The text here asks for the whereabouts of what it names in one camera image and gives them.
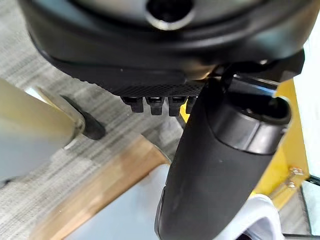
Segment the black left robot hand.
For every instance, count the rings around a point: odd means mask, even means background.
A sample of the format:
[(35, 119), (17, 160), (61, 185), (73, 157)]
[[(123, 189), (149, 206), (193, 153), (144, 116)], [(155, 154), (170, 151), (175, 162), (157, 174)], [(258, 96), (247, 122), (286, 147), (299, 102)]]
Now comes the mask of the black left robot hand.
[(258, 184), (292, 120), (317, 0), (21, 0), (30, 38), (67, 75), (135, 113), (187, 105), (155, 218), (161, 240), (212, 240)]

